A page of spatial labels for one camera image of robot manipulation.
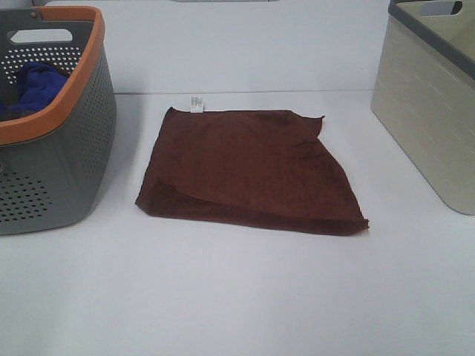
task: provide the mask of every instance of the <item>towel tag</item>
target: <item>towel tag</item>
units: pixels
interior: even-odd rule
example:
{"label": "towel tag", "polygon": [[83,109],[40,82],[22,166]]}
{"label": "towel tag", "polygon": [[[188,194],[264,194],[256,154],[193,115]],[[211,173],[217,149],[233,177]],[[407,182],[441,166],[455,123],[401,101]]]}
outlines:
{"label": "towel tag", "polygon": [[204,112],[203,107],[203,98],[199,95],[191,96],[191,112],[192,113],[202,113]]}

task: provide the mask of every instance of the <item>storage bin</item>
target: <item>storage bin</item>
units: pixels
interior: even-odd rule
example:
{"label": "storage bin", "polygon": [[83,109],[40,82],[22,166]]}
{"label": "storage bin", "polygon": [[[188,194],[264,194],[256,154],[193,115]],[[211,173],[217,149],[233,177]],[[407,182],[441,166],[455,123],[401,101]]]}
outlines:
{"label": "storage bin", "polygon": [[475,214],[475,1],[389,6],[371,108],[452,209]]}
{"label": "storage bin", "polygon": [[[72,39],[11,40],[20,30],[45,29],[66,29]],[[46,60],[71,73],[44,110],[0,122],[0,234],[68,225],[90,211],[116,121],[104,31],[93,7],[0,11],[1,101],[16,101],[14,73],[25,62]]]}

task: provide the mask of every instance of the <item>basket handle hole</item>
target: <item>basket handle hole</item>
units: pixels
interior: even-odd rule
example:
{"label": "basket handle hole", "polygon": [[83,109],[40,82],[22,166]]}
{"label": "basket handle hole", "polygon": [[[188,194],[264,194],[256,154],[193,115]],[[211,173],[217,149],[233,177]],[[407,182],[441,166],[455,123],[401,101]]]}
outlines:
{"label": "basket handle hole", "polygon": [[441,1],[428,2],[421,8],[421,16],[450,16],[456,15],[462,10],[463,3],[461,1]]}
{"label": "basket handle hole", "polygon": [[45,43],[45,42],[71,42],[73,35],[64,28],[42,30],[10,31],[7,38],[14,44]]}

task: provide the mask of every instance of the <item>gray plastic basket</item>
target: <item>gray plastic basket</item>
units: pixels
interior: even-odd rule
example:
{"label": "gray plastic basket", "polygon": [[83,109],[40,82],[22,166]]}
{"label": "gray plastic basket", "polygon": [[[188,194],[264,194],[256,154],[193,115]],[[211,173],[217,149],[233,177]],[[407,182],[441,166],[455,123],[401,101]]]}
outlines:
{"label": "gray plastic basket", "polygon": [[[62,28],[69,42],[22,43],[18,30]],[[76,223],[91,209],[108,162],[116,102],[93,7],[0,11],[0,100],[14,102],[14,72],[46,59],[71,72],[43,111],[0,122],[0,234]]]}

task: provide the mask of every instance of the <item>brown towel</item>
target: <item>brown towel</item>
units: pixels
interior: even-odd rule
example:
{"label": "brown towel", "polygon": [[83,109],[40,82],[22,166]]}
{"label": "brown towel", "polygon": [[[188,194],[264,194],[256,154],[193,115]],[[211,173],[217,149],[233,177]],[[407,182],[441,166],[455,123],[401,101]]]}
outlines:
{"label": "brown towel", "polygon": [[157,217],[360,232],[368,221],[343,169],[318,140],[322,119],[170,108],[136,204]]}

